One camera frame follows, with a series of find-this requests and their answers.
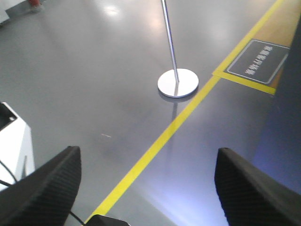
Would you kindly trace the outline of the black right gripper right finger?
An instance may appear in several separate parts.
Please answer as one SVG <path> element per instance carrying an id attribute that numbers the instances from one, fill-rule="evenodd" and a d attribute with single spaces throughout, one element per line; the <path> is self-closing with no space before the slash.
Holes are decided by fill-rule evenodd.
<path id="1" fill-rule="evenodd" d="M 301 196 L 229 148 L 218 150 L 214 183 L 230 226 L 301 224 Z"/>

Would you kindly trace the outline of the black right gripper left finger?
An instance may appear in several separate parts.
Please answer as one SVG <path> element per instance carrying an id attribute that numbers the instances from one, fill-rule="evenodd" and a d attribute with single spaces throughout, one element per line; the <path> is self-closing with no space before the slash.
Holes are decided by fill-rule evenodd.
<path id="1" fill-rule="evenodd" d="M 62 226 L 78 194 L 81 154 L 69 146 L 0 193 L 2 226 Z"/>

